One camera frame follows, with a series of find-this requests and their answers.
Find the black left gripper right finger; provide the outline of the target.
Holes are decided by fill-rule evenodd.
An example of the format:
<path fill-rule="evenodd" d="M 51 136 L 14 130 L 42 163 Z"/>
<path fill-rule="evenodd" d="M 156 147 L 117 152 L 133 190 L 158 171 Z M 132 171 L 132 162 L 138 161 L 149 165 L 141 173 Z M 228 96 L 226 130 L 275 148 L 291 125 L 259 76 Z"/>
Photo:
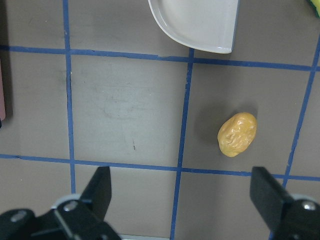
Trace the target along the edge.
<path fill-rule="evenodd" d="M 265 167 L 251 170 L 249 196 L 270 230 L 276 230 L 293 204 L 293 197 Z"/>

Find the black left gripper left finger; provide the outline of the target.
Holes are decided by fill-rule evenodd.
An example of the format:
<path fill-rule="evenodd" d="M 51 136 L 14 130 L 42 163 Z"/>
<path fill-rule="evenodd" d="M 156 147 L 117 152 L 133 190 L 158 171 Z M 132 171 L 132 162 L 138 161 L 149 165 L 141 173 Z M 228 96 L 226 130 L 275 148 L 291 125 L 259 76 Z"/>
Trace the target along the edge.
<path fill-rule="evenodd" d="M 109 166 L 100 166 L 96 169 L 79 199 L 99 220 L 105 219 L 111 203 Z"/>

